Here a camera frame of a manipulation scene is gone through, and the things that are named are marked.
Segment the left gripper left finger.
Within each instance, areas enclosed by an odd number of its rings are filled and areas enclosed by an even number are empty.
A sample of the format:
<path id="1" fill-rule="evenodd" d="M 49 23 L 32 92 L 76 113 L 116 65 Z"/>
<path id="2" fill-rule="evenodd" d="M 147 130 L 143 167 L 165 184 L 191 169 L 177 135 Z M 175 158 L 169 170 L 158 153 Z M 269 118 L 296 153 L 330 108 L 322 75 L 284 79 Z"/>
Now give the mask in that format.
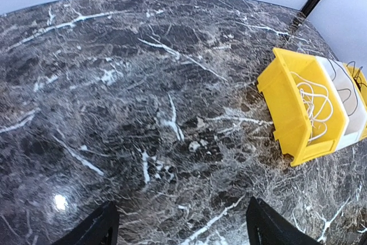
<path id="1" fill-rule="evenodd" d="M 118 228 L 116 205 L 113 201 L 106 201 L 53 244 L 117 244 Z"/>

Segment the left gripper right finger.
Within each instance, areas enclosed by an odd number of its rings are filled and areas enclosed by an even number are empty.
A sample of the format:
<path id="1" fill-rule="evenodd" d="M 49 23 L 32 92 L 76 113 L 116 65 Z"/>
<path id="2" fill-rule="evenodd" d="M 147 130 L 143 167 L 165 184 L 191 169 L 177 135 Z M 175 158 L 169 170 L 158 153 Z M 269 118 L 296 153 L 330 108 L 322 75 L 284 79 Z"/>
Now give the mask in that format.
<path id="1" fill-rule="evenodd" d="M 319 244 L 302 233 L 261 198 L 251 197 L 246 211 L 250 244 Z"/>

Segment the yellow bin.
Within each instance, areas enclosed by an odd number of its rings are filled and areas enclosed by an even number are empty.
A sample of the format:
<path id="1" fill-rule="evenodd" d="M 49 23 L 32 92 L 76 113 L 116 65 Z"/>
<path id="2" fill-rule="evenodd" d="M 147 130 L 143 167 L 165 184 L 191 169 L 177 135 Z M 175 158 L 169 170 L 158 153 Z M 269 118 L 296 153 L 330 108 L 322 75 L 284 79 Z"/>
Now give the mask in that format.
<path id="1" fill-rule="evenodd" d="M 362 72 L 362 67 L 356 66 L 355 61 L 344 63 L 344 66 L 353 79 L 350 123 L 353 131 L 358 130 L 357 141 L 361 141 L 366 138 L 366 77 Z"/>
<path id="2" fill-rule="evenodd" d="M 316 56 L 274 48 L 257 78 L 282 154 L 297 166 L 336 151 L 348 117 Z"/>

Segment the white translucent bin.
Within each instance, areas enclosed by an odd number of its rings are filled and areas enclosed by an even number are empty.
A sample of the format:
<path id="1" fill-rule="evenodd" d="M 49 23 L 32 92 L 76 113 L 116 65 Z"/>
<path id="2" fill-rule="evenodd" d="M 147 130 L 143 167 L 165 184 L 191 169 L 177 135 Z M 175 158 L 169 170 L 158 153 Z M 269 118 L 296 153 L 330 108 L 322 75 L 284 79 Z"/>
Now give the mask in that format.
<path id="1" fill-rule="evenodd" d="M 343 129 L 343 135 L 336 147 L 337 150 L 341 150 L 359 142 L 357 141 L 358 130 L 353 131 L 352 124 L 350 123 L 353 103 L 353 79 L 350 77 L 349 71 L 345 68 L 344 63 L 321 56 L 317 56 L 316 60 L 323 67 L 325 74 L 329 76 L 331 86 L 338 93 L 338 102 L 342 105 L 343 114 L 348 117 L 347 125 Z"/>

